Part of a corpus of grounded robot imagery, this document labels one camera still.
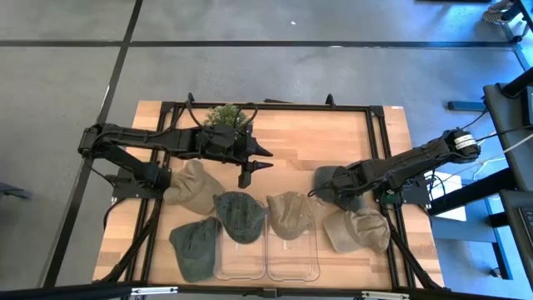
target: green plant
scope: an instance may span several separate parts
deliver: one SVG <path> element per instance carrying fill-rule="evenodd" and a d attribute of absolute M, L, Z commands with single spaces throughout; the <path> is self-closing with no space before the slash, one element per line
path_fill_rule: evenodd
<path fill-rule="evenodd" d="M 207 120 L 204 122 L 206 126 L 215 126 L 215 125 L 226 125 L 233 127 L 235 123 L 235 116 L 237 115 L 239 108 L 235 105 L 226 104 L 224 106 L 218 106 L 215 108 L 209 108 L 209 113 L 207 114 Z M 239 112 L 237 117 L 237 127 L 242 126 L 248 117 L 244 112 Z"/>

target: wooden tabletop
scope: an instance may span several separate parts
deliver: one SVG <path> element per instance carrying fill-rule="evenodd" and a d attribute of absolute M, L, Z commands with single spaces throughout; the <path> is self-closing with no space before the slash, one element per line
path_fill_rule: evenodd
<path fill-rule="evenodd" d="M 133 127 L 155 130 L 161 104 L 161 102 L 154 101 L 139 102 Z M 384 107 L 384 109 L 392 155 L 411 149 L 411 138 L 403 108 Z M 203 120 L 207 110 L 195 109 L 194 113 L 198 119 Z M 167 125 L 169 122 L 170 116 L 167 117 Z M 382 158 L 383 148 L 377 119 L 374 120 L 374 125 Z M 185 112 L 177 126 L 189 128 L 194 127 L 195 124 Z M 307 193 L 312 186 L 314 170 L 320 166 L 347 165 L 371 158 L 366 117 L 363 112 L 261 110 L 253 126 L 253 135 L 257 141 L 274 154 L 274 157 L 255 159 L 274 163 L 274 167 L 253 173 L 252 184 L 244 192 L 265 205 L 267 205 L 267 195 L 277 195 L 287 191 Z M 129 148 L 128 151 L 143 161 L 149 160 L 150 151 L 148 150 Z M 207 160 L 202 160 L 202 162 L 205 169 L 220 181 L 227 191 L 239 191 L 237 188 L 239 167 Z M 171 168 L 180 169 L 182 166 L 182 160 L 171 159 Z M 369 207 L 377 208 L 371 192 L 363 196 Z M 109 215 L 93 279 L 107 275 L 130 246 L 139 205 L 139 199 L 128 199 L 115 207 Z M 339 208 L 329 206 L 326 213 L 316 220 L 316 253 L 320 266 L 320 274 L 316 280 L 279 282 L 265 274 L 257 280 L 219 280 L 214 277 L 195 284 L 285 288 L 390 288 L 391 280 L 385 253 L 376 254 L 368 248 L 344 254 L 334 251 L 322 226 L 322 219 L 323 216 L 337 209 Z M 417 206 L 404 205 L 402 210 L 411 251 L 431 278 L 443 285 L 441 268 L 427 215 Z M 204 218 L 205 216 L 197 215 L 181 206 L 163 205 L 148 279 L 150 283 L 189 284 L 180 274 L 174 249 L 168 237 L 172 229 Z M 263 259 L 261 251 L 257 249 L 246 252 L 243 248 L 241 251 L 245 254 L 241 260 L 225 263 L 228 263 L 229 268 L 241 268 L 244 271 L 247 268 L 256 268 Z M 395 250 L 400 282 L 406 285 L 401 254 L 397 249 Z M 144 245 L 139 253 L 139 257 L 142 258 Z M 278 259 L 274 262 L 276 265 L 271 265 L 272 270 L 287 270 L 287 267 L 283 268 L 283 263 L 293 263 L 296 266 L 298 263 L 309 265 L 313 260 L 316 261 L 313 257 L 294 260 L 290 257 L 283 257 L 283 253 L 285 252 L 277 254 Z M 136 262 L 134 279 L 140 278 L 142 266 L 140 258 Z"/>

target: gray floor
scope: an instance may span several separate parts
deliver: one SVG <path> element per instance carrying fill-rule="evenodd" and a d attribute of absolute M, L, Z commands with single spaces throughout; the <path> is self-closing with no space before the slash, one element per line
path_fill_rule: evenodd
<path fill-rule="evenodd" d="M 2 1 L 0 39 L 122 39 L 133 4 Z M 485 4 L 412 0 L 153 0 L 145 1 L 133 39 L 504 41 L 499 26 L 480 22 L 485 9 Z M 12 197 L 0 202 L 0 289 L 31 288 L 39 281 L 81 163 L 77 143 L 96 119 L 117 50 L 0 48 L 0 181 L 34 192 L 27 202 Z M 515 54 L 497 48 L 131 48 L 108 121 L 129 126 L 137 101 L 181 101 L 188 92 L 197 101 L 295 103 L 323 103 L 332 93 L 340 104 L 404 106 L 412 142 L 420 145 L 477 116 L 447 111 L 447 101 L 478 100 L 484 85 L 521 72 Z M 471 130 L 481 137 L 494 128 L 485 116 Z M 482 150 L 488 158 L 501 147 L 492 139 Z M 494 162 L 479 176 L 504 166 Z M 115 170 L 103 162 L 95 167 Z M 446 165 L 441 171 L 463 167 Z M 461 175 L 471 178 L 475 170 Z M 91 176 L 58 284 L 90 282 L 110 191 Z M 496 266 L 490 245 L 436 241 L 446 286 L 499 296 L 521 288 L 515 297 L 533 298 L 512 237 L 508 232 L 506 237 L 518 274 L 513 282 L 486 274 Z"/>

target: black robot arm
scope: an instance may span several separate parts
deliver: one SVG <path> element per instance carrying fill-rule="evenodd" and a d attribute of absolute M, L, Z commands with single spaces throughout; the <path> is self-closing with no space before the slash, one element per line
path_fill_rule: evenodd
<path fill-rule="evenodd" d="M 170 170 L 154 162 L 141 162 L 120 146 L 161 150 L 180 159 L 202 158 L 236 164 L 241 167 L 240 188 L 250 184 L 254 171 L 272 166 L 267 162 L 249 161 L 251 155 L 272 156 L 252 137 L 251 124 L 241 130 L 215 126 L 163 132 L 96 124 L 85 129 L 78 152 L 84 158 L 105 158 L 121 167 L 117 176 L 108 176 L 116 190 L 122 190 L 113 194 L 118 198 L 131 197 L 131 194 L 153 198 L 160 196 L 170 185 Z"/>
<path fill-rule="evenodd" d="M 388 159 L 369 159 L 338 167 L 322 188 L 330 188 L 337 197 L 353 197 L 376 188 L 398 193 L 407 179 L 445 163 L 471 163 L 481 148 L 469 132 L 455 129 L 427 144 Z"/>

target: clear plastic container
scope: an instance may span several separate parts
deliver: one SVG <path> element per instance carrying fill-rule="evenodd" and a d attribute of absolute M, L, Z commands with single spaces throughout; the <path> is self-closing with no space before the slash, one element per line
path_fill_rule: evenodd
<path fill-rule="evenodd" d="M 235 242 L 221 225 L 217 243 L 215 278 L 219 280 L 257 280 L 265 276 L 267 272 L 265 262 L 267 218 L 268 216 L 265 216 L 259 238 L 249 244 Z"/>
<path fill-rule="evenodd" d="M 315 223 L 300 237 L 286 241 L 269 226 L 266 243 L 268 277 L 274 281 L 312 282 L 320 277 Z"/>

